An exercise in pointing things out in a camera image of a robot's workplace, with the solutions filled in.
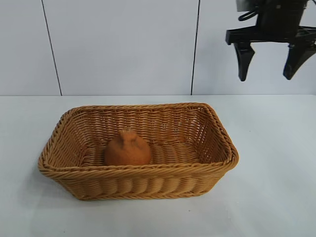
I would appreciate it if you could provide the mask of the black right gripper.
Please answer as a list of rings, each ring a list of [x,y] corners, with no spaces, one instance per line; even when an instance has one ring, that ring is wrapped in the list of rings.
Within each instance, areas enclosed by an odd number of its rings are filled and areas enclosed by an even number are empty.
[[[307,4],[306,0],[255,0],[248,11],[238,17],[240,22],[257,17],[254,26],[226,31],[226,43],[234,43],[241,81],[246,80],[255,54],[252,42],[289,43],[283,70],[287,80],[291,80],[299,68],[315,54],[316,28],[300,26]]]

